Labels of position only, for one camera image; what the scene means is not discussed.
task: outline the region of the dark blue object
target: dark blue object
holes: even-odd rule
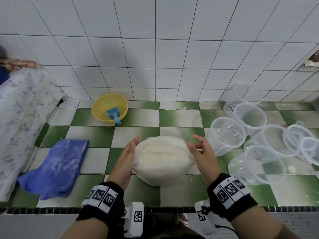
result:
[[[49,151],[39,168],[18,178],[20,186],[40,199],[67,197],[80,174],[88,140],[60,140]]]
[[[9,74],[2,67],[0,67],[0,85],[7,81],[9,77]]]
[[[107,110],[106,114],[109,116],[109,118],[114,118],[114,120],[116,121],[116,124],[118,125],[121,124],[121,121],[118,118],[120,116],[120,110],[117,107]]]

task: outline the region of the clear plastic bag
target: clear plastic bag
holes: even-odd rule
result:
[[[176,148],[185,149],[188,158],[181,160],[140,162],[138,155],[142,148],[152,143],[166,143]],[[190,166],[195,164],[195,158],[189,152],[184,140],[177,137],[150,137],[136,146],[133,158],[133,172],[143,181],[152,186],[169,185],[181,180]]]

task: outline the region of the black cable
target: black cable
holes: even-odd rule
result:
[[[238,238],[240,239],[239,235],[237,234],[237,232],[233,228],[226,227],[226,226],[219,226],[219,225],[215,225],[215,227],[216,228],[226,228],[226,229],[232,230],[238,236]]]

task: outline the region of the clear plastic cup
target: clear plastic cup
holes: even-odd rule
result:
[[[228,171],[249,185],[277,184],[286,175],[281,158],[262,145],[253,145],[231,160]]]
[[[258,106],[250,103],[240,103],[235,106],[233,112],[229,113],[229,117],[238,121],[243,126],[246,136],[254,131],[262,129],[267,124],[265,112]]]
[[[297,124],[290,125],[289,127],[287,127],[287,130],[289,130],[290,132],[293,133],[293,135],[295,135],[299,143],[301,143],[301,141],[305,137],[314,137],[313,134],[307,128],[301,125],[297,125]],[[307,159],[305,158],[305,156],[302,154],[301,151],[298,154],[296,154],[296,157],[300,158],[303,161],[307,161]]]
[[[292,157],[299,153],[297,138],[288,129],[278,125],[266,125],[244,144],[244,150],[252,145],[271,148],[281,158]]]
[[[205,138],[212,146],[215,155],[221,156],[245,142],[245,130],[237,121],[228,117],[215,119]]]
[[[301,141],[300,147],[305,159],[309,163],[319,166],[319,140],[313,137],[305,137]]]
[[[259,90],[248,90],[249,87],[248,84],[237,84],[225,90],[225,95],[223,95],[223,100],[226,102],[223,107],[225,114],[233,112],[235,106],[240,103],[253,105],[261,103],[264,98],[263,93]]]

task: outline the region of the green and white checkered countertop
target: green and white checkered countertop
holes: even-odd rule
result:
[[[196,142],[191,134],[204,136],[212,121],[225,116],[220,102],[157,102],[129,101],[129,110],[120,125],[109,126],[91,113],[93,101],[68,100],[43,127],[24,172],[37,168],[49,149],[60,139],[88,139],[89,149],[72,193],[69,197],[39,200],[38,195],[24,192],[16,185],[10,200],[0,207],[80,207],[91,188],[105,180],[112,171],[124,146],[135,136],[141,141],[153,136],[176,136],[186,142]],[[319,113],[310,104],[261,103],[268,124],[287,127],[302,120],[315,136],[319,136]],[[217,157],[227,173],[229,161],[240,154],[234,149]],[[249,186],[252,196],[261,206],[319,206],[319,167],[296,157],[283,159],[287,176],[276,185]],[[143,202],[145,206],[191,206],[208,199],[207,186],[196,166],[189,169],[179,182],[153,187],[136,175],[124,193],[125,203]]]

